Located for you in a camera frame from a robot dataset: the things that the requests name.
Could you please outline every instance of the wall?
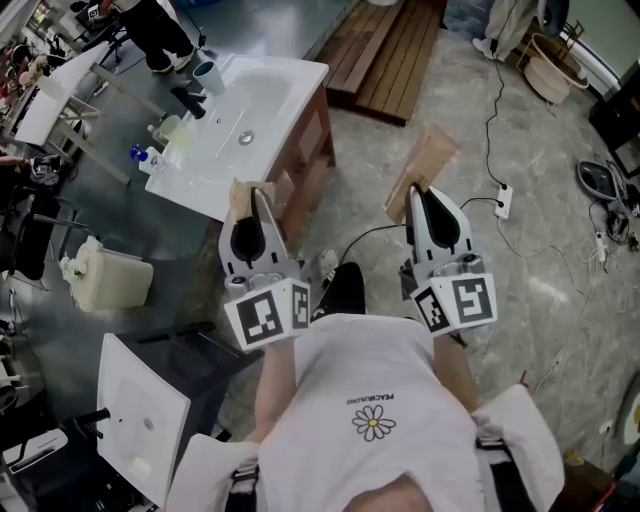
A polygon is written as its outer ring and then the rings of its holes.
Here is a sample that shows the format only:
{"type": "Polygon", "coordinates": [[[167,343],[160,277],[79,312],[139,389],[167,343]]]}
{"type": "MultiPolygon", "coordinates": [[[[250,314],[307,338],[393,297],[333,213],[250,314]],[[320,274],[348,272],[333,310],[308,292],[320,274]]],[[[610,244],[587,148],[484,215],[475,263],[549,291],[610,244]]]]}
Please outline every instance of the wall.
{"type": "Polygon", "coordinates": [[[571,0],[569,20],[576,19],[582,40],[618,75],[640,57],[640,17],[626,0],[571,0]]]}

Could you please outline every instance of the shoulder strap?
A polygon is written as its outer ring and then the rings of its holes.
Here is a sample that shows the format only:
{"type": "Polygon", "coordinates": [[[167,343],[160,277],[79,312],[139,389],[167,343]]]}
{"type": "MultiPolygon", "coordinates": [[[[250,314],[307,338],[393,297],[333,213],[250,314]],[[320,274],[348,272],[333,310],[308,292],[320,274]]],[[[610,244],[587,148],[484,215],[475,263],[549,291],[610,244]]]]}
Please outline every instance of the shoulder strap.
{"type": "Polygon", "coordinates": [[[478,437],[476,449],[489,512],[536,512],[504,439],[478,437]]]}
{"type": "Polygon", "coordinates": [[[225,512],[256,512],[258,508],[256,485],[258,485],[259,475],[260,467],[255,460],[233,472],[225,512]]]}

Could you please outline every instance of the soap bottle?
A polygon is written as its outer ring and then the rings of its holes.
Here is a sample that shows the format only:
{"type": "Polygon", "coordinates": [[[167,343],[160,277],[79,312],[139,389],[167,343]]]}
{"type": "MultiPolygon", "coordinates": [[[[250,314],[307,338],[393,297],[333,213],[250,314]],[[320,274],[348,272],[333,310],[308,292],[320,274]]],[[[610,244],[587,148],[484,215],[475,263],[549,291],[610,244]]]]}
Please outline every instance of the soap bottle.
{"type": "Polygon", "coordinates": [[[162,154],[153,146],[149,146],[146,150],[142,150],[138,144],[134,145],[129,151],[131,160],[138,158],[138,169],[147,174],[161,174],[169,169],[170,164],[164,159],[162,154]]]}

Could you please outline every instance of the faucet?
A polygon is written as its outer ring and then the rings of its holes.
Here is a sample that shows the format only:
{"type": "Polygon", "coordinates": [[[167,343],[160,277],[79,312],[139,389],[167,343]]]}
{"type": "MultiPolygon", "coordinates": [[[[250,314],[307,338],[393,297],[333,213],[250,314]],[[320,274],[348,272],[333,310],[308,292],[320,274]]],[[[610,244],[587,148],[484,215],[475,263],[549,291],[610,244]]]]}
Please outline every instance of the faucet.
{"type": "Polygon", "coordinates": [[[202,108],[200,103],[207,99],[207,97],[204,94],[188,91],[187,87],[189,87],[189,85],[191,85],[190,80],[180,82],[180,85],[171,88],[171,94],[178,98],[180,103],[193,114],[193,117],[201,119],[206,114],[206,110],[202,108]]]}

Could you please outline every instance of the sink basin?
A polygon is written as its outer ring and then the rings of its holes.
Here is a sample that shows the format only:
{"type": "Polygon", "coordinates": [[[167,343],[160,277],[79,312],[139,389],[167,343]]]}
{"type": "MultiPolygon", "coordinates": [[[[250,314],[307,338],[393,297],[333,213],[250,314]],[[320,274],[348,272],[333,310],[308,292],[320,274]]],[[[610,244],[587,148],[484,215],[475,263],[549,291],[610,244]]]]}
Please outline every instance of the sink basin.
{"type": "Polygon", "coordinates": [[[163,152],[176,170],[151,176],[146,189],[224,221],[233,179],[267,178],[328,67],[232,55],[220,70],[225,92],[216,97],[207,94],[203,103],[207,113],[201,119],[185,115],[188,144],[170,142],[163,152]]]}

